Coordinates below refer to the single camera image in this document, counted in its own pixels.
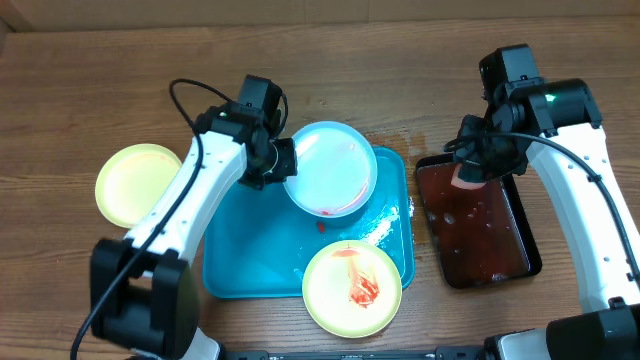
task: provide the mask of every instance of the wood grain surface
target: wood grain surface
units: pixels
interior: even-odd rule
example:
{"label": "wood grain surface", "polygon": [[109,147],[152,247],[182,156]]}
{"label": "wood grain surface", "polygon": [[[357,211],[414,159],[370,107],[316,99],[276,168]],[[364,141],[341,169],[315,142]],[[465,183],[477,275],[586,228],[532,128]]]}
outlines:
{"label": "wood grain surface", "polygon": [[[543,259],[535,278],[455,291],[443,282],[413,176],[465,114],[483,114],[478,61],[529,43],[550,80],[580,77],[605,118],[612,165],[640,220],[640,21],[556,18],[341,26],[8,34],[0,57],[0,358],[65,359],[89,310],[88,260],[124,229],[99,213],[103,163],[135,143],[186,154],[190,133],[167,86],[194,78],[235,96],[245,74],[273,79],[286,134],[336,119],[405,159],[417,273],[396,318],[360,340],[320,329],[302,299],[221,301],[201,288],[201,326],[231,350],[428,349],[544,327],[580,313],[568,247],[533,170],[517,185]],[[180,88],[191,114],[218,103]],[[195,263],[200,276],[201,256]],[[87,336],[82,359],[124,358]]]}

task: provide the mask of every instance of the blue tray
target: blue tray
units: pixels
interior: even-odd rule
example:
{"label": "blue tray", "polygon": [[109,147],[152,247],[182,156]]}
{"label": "blue tray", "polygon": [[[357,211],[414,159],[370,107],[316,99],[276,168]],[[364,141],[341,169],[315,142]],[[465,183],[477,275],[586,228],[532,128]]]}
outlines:
{"label": "blue tray", "polygon": [[409,286],[416,264],[404,162],[391,149],[375,147],[374,152],[376,188],[348,222],[338,219],[342,224],[300,209],[282,184],[263,191],[233,185],[204,235],[202,280],[209,292],[229,299],[302,296],[311,258],[340,240],[378,246],[398,267],[402,288]]}

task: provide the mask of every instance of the black tray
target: black tray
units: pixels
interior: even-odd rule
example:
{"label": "black tray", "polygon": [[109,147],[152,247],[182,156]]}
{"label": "black tray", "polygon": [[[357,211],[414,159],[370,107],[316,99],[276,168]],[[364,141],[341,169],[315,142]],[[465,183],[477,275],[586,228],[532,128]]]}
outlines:
{"label": "black tray", "polygon": [[[418,180],[418,185],[420,185],[420,179],[418,178],[418,170],[426,167],[426,166],[434,166],[434,165],[444,165],[447,163],[453,162],[453,154],[444,154],[431,156],[427,158],[423,158],[416,164],[416,178]],[[531,227],[529,226],[529,222],[527,221],[527,217],[524,212],[524,207],[522,206],[522,202],[520,201],[520,196],[518,195],[518,190],[516,189],[516,184],[511,175],[504,176],[501,180],[502,188],[504,189],[503,193],[505,195],[505,200],[508,204],[508,208],[511,210],[511,215],[513,216],[513,222],[515,223],[516,228],[518,229],[518,233],[520,236],[520,241],[522,246],[522,250],[526,259],[528,260],[528,269],[522,273],[511,275],[508,279],[516,279],[523,277],[530,277],[537,275],[542,270],[542,259],[540,258],[540,253],[538,252],[538,247],[536,246],[535,240],[533,238],[533,234],[531,232]],[[422,194],[422,189],[420,189],[420,196],[423,199],[423,206],[425,208],[425,214],[429,213],[429,204],[425,203],[425,194]],[[427,219],[427,223],[429,224],[429,231],[431,233],[432,239],[435,239],[433,229],[431,228],[431,221]],[[496,279],[491,282],[481,282],[474,283],[472,285],[465,286],[455,286],[452,284],[445,274],[443,264],[442,264],[442,254],[440,253],[440,246],[437,242],[434,243],[436,247],[438,260],[440,262],[440,268],[443,272],[443,276],[445,277],[445,281],[452,287],[462,289],[467,287],[476,287],[480,285],[485,285],[491,282],[504,281],[507,279]]]}

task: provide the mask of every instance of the water spill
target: water spill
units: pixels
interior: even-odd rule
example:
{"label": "water spill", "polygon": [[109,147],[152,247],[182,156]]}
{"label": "water spill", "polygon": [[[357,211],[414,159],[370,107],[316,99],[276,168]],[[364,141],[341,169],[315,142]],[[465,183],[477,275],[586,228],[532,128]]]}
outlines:
{"label": "water spill", "polygon": [[409,217],[413,217],[413,212],[415,211],[416,206],[413,203],[413,198],[409,197]]}
{"label": "water spill", "polygon": [[293,269],[293,273],[302,281],[304,279],[304,273],[300,269]]}
{"label": "water spill", "polygon": [[507,279],[508,277],[504,274],[493,274],[493,276],[491,277],[491,280],[493,280],[493,282],[504,281]]}
{"label": "water spill", "polygon": [[453,218],[453,215],[449,214],[449,213],[444,213],[444,221],[449,224],[452,225],[456,222],[456,219]]}
{"label": "water spill", "polygon": [[391,229],[391,225],[398,219],[400,219],[398,208],[394,206],[391,208],[391,211],[387,212],[386,216],[384,216],[382,219],[373,221],[372,223],[375,227],[372,228],[360,240],[371,245],[378,246],[378,244],[380,244],[380,242],[393,231],[393,229]]}
{"label": "water spill", "polygon": [[409,146],[409,156],[418,156],[424,154],[424,151],[420,148]]}

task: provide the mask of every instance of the yellow plate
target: yellow plate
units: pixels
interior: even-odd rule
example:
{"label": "yellow plate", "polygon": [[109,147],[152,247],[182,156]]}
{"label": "yellow plate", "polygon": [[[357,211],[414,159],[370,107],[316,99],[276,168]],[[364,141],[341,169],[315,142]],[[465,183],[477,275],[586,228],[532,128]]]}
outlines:
{"label": "yellow plate", "polygon": [[320,250],[304,273],[302,296],[309,314],[328,332],[360,338],[387,326],[400,306],[402,281],[391,258],[355,240]]}
{"label": "yellow plate", "polygon": [[182,163],[171,150],[137,144],[113,155],[96,181],[96,203],[107,220],[131,228],[160,200]]}

